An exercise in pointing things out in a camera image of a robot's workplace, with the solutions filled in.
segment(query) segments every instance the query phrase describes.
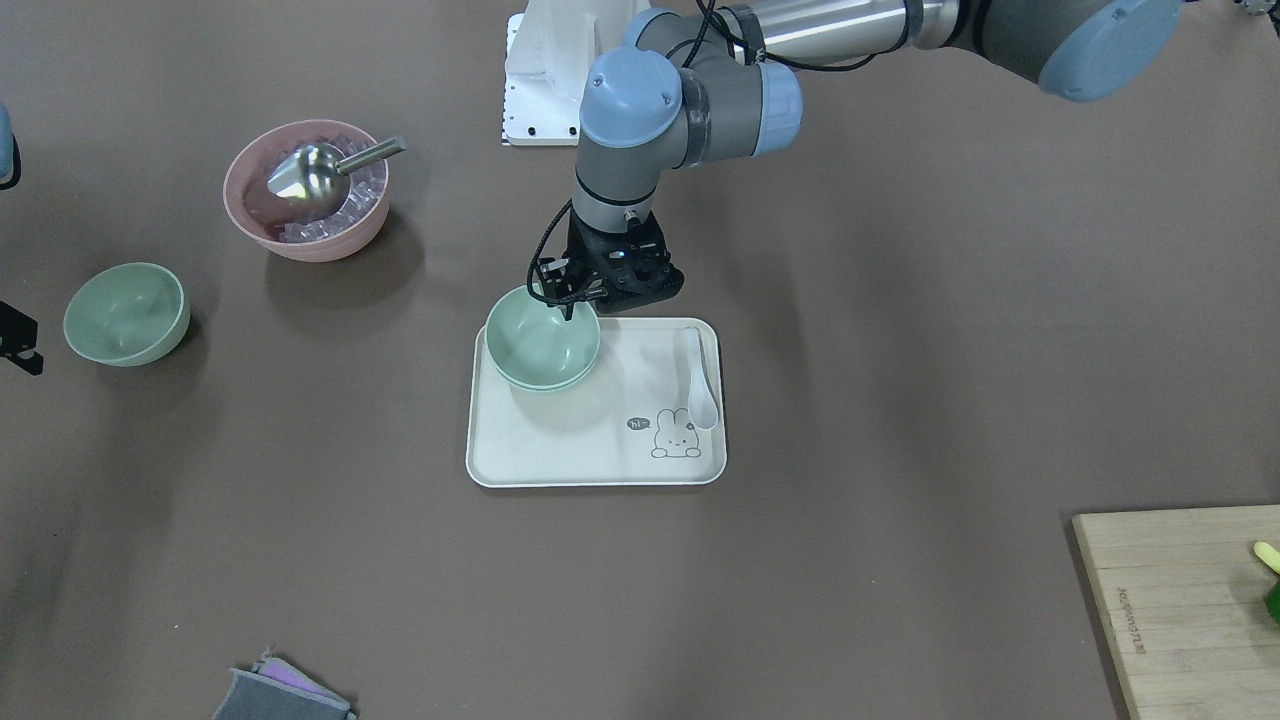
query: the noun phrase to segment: yellow handle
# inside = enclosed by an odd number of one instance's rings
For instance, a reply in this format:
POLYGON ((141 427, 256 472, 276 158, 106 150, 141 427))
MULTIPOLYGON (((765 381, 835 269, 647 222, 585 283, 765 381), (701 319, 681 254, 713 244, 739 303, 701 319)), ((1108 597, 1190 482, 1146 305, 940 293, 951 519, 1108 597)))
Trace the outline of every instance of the yellow handle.
POLYGON ((1267 564, 1267 568, 1280 575, 1280 550, 1271 547, 1271 543, 1266 541, 1258 541, 1253 543, 1253 555, 1258 556, 1258 560, 1267 564))

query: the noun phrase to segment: mint green bowl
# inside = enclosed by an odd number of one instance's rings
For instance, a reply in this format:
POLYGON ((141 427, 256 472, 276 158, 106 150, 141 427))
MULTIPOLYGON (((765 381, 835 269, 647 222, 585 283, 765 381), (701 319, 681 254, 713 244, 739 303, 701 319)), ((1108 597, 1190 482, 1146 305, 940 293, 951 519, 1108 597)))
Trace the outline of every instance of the mint green bowl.
POLYGON ((191 302, 177 275, 127 263, 93 275, 67 305, 63 334, 77 355, 132 368, 164 357, 187 334, 191 302))
POLYGON ((502 296, 489 311, 484 343, 498 374, 534 391, 564 389, 586 377, 600 354, 600 319, 586 302, 564 320, 558 307, 534 300, 524 287, 502 296))

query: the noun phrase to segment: gray cloth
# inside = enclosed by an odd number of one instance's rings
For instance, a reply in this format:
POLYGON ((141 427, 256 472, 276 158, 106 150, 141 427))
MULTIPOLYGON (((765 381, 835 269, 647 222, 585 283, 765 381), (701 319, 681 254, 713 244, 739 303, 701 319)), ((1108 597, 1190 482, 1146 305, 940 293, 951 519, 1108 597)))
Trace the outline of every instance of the gray cloth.
POLYGON ((232 687, 212 720, 356 720, 351 703, 232 670, 232 687))

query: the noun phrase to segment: cutting board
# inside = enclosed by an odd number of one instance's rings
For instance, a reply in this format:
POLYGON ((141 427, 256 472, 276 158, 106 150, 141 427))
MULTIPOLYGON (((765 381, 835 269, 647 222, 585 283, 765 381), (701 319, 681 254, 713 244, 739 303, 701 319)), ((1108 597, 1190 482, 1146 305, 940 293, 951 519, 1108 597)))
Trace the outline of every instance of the cutting board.
POLYGON ((1280 717, 1276 575, 1252 553, 1280 546, 1280 505, 1074 518, 1134 720, 1280 717))

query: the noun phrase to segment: blue joint cap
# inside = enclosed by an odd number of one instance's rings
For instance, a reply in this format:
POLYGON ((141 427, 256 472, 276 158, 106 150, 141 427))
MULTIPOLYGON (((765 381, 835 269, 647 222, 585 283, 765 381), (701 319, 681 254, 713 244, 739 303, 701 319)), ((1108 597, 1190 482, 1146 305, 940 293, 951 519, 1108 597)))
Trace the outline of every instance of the blue joint cap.
POLYGON ((9 123, 9 110, 0 102, 0 181, 9 177, 13 169, 13 126, 9 123))
POLYGON ((800 120, 804 119, 804 96, 800 94, 800 81, 791 68, 769 61, 758 63, 756 67, 760 68, 764 102, 760 108, 760 135, 753 156, 791 145, 800 132, 800 120))
POLYGON ((680 114, 680 72, 652 50, 617 47, 586 74, 579 124, 605 147, 636 147, 658 137, 680 114))
POLYGON ((671 10, 664 10, 662 8, 649 8, 648 10, 641 10, 640 14, 631 18, 627 23, 626 29, 622 31, 622 47, 635 47, 636 42, 640 42, 640 36, 649 27, 649 23, 660 18, 662 15, 675 15, 671 10))
POLYGON ((1076 102, 1106 97, 1165 49, 1183 0, 1114 0, 1075 29, 1041 70, 1041 90, 1076 102))

